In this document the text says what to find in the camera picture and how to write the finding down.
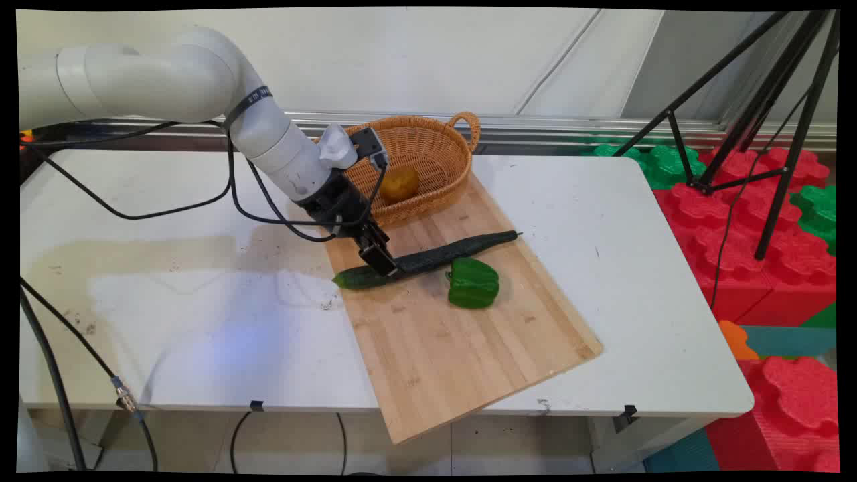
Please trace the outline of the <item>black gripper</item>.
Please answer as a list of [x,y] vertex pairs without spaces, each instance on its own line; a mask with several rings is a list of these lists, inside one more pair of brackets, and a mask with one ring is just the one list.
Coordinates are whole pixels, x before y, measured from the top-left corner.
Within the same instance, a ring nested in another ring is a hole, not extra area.
[[[356,222],[364,213],[368,197],[358,189],[345,171],[334,169],[315,194],[298,201],[316,222]],[[364,263],[382,277],[390,277],[398,272],[394,257],[386,249],[390,238],[376,222],[364,223],[364,246],[358,250],[358,256]]]

